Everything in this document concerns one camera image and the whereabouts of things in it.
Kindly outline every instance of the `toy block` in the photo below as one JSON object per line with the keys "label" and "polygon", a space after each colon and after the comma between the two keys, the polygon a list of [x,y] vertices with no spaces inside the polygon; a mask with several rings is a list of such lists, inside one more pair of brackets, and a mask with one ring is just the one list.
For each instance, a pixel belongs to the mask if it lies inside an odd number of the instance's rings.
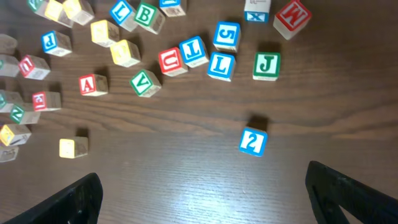
{"label": "toy block", "polygon": [[18,63],[12,56],[0,55],[0,76],[16,77],[19,73]]}
{"label": "toy block", "polygon": [[151,97],[162,88],[155,74],[145,69],[133,76],[130,85],[140,97]]}
{"label": "toy block", "polygon": [[268,22],[271,0],[246,0],[244,19],[249,22]]}
{"label": "toy block", "polygon": [[91,40],[102,47],[110,47],[120,40],[119,28],[106,20],[93,22]]}
{"label": "toy block", "polygon": [[88,154],[88,138],[73,137],[60,139],[60,157],[75,159]]}
{"label": "toy block", "polygon": [[159,0],[159,7],[169,17],[187,14],[187,0]]}
{"label": "toy block", "polygon": [[182,60],[191,68],[198,67],[209,62],[205,44],[199,36],[180,43]]}
{"label": "toy block", "polygon": [[13,55],[18,41],[6,34],[0,34],[0,54]]}
{"label": "toy block", "polygon": [[275,15],[274,27],[286,40],[290,40],[308,24],[311,17],[311,12],[299,0],[292,0]]}
{"label": "toy block", "polygon": [[210,58],[207,75],[211,78],[232,81],[235,69],[235,57],[233,55],[213,52]]}
{"label": "toy block", "polygon": [[217,50],[238,52],[241,26],[237,22],[218,22],[213,44]]}
{"label": "toy block", "polygon": [[63,57],[72,53],[72,44],[67,35],[51,31],[42,36],[43,51],[50,55]]}
{"label": "toy block", "polygon": [[279,77],[280,53],[258,52],[254,59],[253,79],[276,81]]}
{"label": "toy block", "polygon": [[17,124],[37,124],[40,112],[33,110],[32,103],[15,103],[11,109],[10,118]]}
{"label": "toy block", "polygon": [[66,0],[62,5],[67,17],[82,26],[94,19],[93,9],[86,0]]}
{"label": "toy block", "polygon": [[170,77],[188,72],[188,67],[182,62],[181,52],[178,47],[159,53],[159,63],[162,73]]}
{"label": "toy block", "polygon": [[61,109],[61,94],[41,91],[32,95],[34,111],[56,111]]}
{"label": "toy block", "polygon": [[0,90],[0,113],[10,113],[16,103],[23,103],[18,92]]}
{"label": "toy block", "polygon": [[135,9],[126,0],[118,1],[110,10],[110,14],[119,26],[132,32],[138,23],[134,21]]}
{"label": "toy block", "polygon": [[69,28],[73,27],[73,21],[68,18],[67,13],[63,9],[62,3],[56,0],[49,0],[44,15],[61,25]]}
{"label": "toy block", "polygon": [[138,23],[138,25],[149,32],[159,34],[164,22],[166,21],[166,18],[163,13],[155,6],[142,2],[138,6],[137,14],[134,20]]}
{"label": "toy block", "polygon": [[5,124],[0,131],[0,140],[5,146],[25,144],[32,133],[25,125]]}
{"label": "toy block", "polygon": [[261,157],[264,154],[267,140],[266,132],[246,127],[243,129],[239,150],[252,156]]}
{"label": "toy block", "polygon": [[121,40],[111,46],[113,62],[123,67],[131,67],[141,61],[137,45]]}
{"label": "toy block", "polygon": [[51,72],[44,59],[32,55],[26,55],[18,67],[22,76],[36,80],[43,80]]}
{"label": "toy block", "polygon": [[101,96],[108,94],[108,82],[102,75],[89,74],[79,78],[80,93],[83,96]]}

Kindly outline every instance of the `wooden block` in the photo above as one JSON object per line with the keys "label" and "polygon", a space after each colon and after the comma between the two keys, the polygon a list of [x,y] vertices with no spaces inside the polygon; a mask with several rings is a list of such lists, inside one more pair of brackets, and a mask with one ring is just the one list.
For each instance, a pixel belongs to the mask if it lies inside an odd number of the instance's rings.
{"label": "wooden block", "polygon": [[0,34],[0,54],[13,55],[18,41],[6,34]]}
{"label": "wooden block", "polygon": [[134,21],[136,15],[134,11],[135,9],[126,0],[120,0],[112,7],[109,13],[119,26],[132,32],[138,26],[138,23]]}
{"label": "wooden block", "polygon": [[42,36],[43,51],[47,54],[63,57],[72,53],[72,44],[67,35],[51,31]]}
{"label": "wooden block", "polygon": [[123,67],[131,67],[141,61],[137,45],[120,40],[111,46],[113,62]]}
{"label": "wooden block", "polygon": [[299,0],[292,0],[275,15],[274,27],[290,40],[308,24],[311,17],[311,12]]}
{"label": "wooden block", "polygon": [[155,74],[145,69],[133,76],[130,85],[140,97],[151,97],[162,88]]}
{"label": "wooden block", "polygon": [[17,77],[18,63],[18,60],[12,56],[0,55],[0,76]]}
{"label": "wooden block", "polygon": [[66,0],[63,2],[63,10],[73,22],[84,26],[94,19],[94,12],[86,0]]}
{"label": "wooden block", "polygon": [[5,146],[25,144],[32,133],[25,125],[5,124],[0,131],[0,140]]}
{"label": "wooden block", "polygon": [[88,154],[88,138],[73,137],[60,139],[60,157],[75,159]]}
{"label": "wooden block", "polygon": [[276,81],[279,77],[280,53],[258,52],[254,59],[253,79]]}
{"label": "wooden block", "polygon": [[188,67],[182,62],[181,52],[178,47],[159,53],[159,63],[162,73],[170,77],[188,72]]}
{"label": "wooden block", "polygon": [[119,28],[112,23],[102,20],[91,24],[91,40],[94,43],[102,47],[110,47],[119,39]]}
{"label": "wooden block", "polygon": [[218,22],[213,44],[217,50],[238,52],[241,26],[237,22]]}
{"label": "wooden block", "polygon": [[16,103],[23,103],[19,93],[0,90],[0,113],[10,113]]}
{"label": "wooden block", "polygon": [[187,14],[187,0],[160,0],[159,7],[169,17],[185,16]]}
{"label": "wooden block", "polygon": [[233,55],[213,52],[210,58],[207,75],[211,78],[230,82],[234,75],[235,57]]}
{"label": "wooden block", "polygon": [[41,91],[32,95],[34,111],[56,111],[61,109],[61,94]]}
{"label": "wooden block", "polygon": [[43,80],[50,72],[50,67],[44,59],[26,55],[18,64],[19,70],[25,78]]}
{"label": "wooden block", "polygon": [[142,2],[138,6],[134,20],[149,32],[159,34],[166,18],[155,6]]}
{"label": "wooden block", "polygon": [[198,67],[209,62],[205,44],[199,36],[180,43],[182,60],[191,68]]}
{"label": "wooden block", "polygon": [[108,94],[108,82],[102,75],[89,74],[79,78],[80,93],[83,96],[101,96]]}
{"label": "wooden block", "polygon": [[37,124],[40,112],[33,110],[32,103],[15,103],[11,109],[10,118],[17,124]]}
{"label": "wooden block", "polygon": [[264,154],[268,134],[254,128],[243,129],[239,150],[252,156],[261,157]]}

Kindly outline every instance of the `green block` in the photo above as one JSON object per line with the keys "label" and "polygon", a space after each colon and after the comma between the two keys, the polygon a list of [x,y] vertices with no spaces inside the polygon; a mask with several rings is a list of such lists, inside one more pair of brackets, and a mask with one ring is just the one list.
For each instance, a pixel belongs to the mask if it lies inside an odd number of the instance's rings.
{"label": "green block", "polygon": [[279,77],[280,53],[258,52],[254,59],[253,79],[275,81]]}

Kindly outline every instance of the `block face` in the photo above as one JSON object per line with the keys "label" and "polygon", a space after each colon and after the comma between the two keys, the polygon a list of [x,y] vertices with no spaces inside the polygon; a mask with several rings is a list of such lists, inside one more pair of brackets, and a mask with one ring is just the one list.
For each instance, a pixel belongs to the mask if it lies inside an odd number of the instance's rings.
{"label": "block face", "polygon": [[252,128],[244,128],[239,150],[252,156],[261,157],[264,154],[267,140],[267,133]]}

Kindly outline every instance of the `table surface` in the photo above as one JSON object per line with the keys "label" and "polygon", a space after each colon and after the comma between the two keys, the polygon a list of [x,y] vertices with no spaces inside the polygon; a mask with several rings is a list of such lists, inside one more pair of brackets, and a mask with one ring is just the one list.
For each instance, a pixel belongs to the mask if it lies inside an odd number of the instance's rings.
{"label": "table surface", "polygon": [[[114,2],[90,1],[95,20],[114,22]],[[188,15],[168,18],[159,35],[121,29],[142,56],[124,68],[91,42],[89,26],[68,29],[25,1],[1,1],[0,33],[19,41],[18,59],[43,57],[52,72],[44,81],[2,77],[0,88],[28,102],[59,91],[63,108],[42,113],[16,161],[0,165],[0,222],[90,172],[104,188],[99,223],[315,223],[304,182],[312,160],[398,198],[398,2],[302,2],[313,18],[287,41],[272,26],[287,0],[273,1],[268,24],[245,22],[244,1],[191,0]],[[183,40],[199,35],[215,51],[218,21],[242,28],[232,83],[207,76],[206,65],[161,75],[157,54]],[[50,30],[71,37],[71,55],[43,53]],[[252,79],[258,51],[280,52],[276,82]],[[163,83],[152,98],[129,85],[142,68]],[[78,77],[93,72],[107,76],[108,95],[80,95]],[[263,157],[238,151],[248,124],[269,134]],[[59,139],[75,135],[89,137],[89,155],[59,158]]]}

